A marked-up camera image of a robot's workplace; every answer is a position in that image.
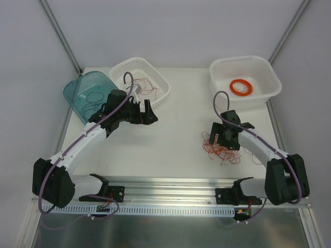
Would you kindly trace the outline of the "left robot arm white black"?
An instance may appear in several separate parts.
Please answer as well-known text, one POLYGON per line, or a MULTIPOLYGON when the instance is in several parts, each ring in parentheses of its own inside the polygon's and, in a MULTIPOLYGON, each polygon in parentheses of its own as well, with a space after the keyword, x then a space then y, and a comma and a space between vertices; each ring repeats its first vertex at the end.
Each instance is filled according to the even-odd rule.
POLYGON ((111 187, 105 177, 72 175, 80 161, 108 138, 121 122, 151 125, 157 121, 148 99, 144 101, 144 111, 141 111, 140 102, 133 96, 123 90, 112 90, 71 145, 47 160, 40 158, 35 162, 32 192, 39 201, 46 200, 58 208, 67 206, 73 199, 82 202, 108 200, 111 187))

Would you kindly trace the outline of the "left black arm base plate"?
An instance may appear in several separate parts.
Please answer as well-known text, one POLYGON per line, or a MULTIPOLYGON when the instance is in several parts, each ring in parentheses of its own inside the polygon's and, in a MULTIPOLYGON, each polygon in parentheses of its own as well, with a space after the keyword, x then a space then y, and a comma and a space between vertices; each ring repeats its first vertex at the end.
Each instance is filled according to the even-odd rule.
POLYGON ((104 197, 114 199, 118 203, 122 203, 125 197, 125 187, 124 186, 111 186, 106 188, 104 197))

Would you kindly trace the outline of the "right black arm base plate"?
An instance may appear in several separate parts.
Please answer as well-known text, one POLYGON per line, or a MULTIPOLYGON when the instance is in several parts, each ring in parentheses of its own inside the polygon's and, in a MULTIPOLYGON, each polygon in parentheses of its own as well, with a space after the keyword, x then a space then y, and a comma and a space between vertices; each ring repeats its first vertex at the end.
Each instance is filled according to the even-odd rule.
POLYGON ((262 205, 259 198, 245 196, 241 191, 233 188, 216 188, 215 198, 218 205, 262 205))

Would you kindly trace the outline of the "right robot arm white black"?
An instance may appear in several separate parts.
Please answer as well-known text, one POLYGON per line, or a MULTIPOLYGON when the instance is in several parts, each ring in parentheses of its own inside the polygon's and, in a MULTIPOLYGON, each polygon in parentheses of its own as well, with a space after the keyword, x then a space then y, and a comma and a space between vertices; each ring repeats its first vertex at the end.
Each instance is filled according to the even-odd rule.
POLYGON ((255 127, 242 123, 236 111, 218 115, 221 123, 214 122, 209 137, 210 144, 218 144, 229 150, 248 149, 265 167, 263 179, 247 177, 234 181, 222 195, 224 202, 244 204, 250 197, 268 199, 273 205, 298 204, 310 195, 305 162, 298 154, 288 154, 270 145, 255 127))

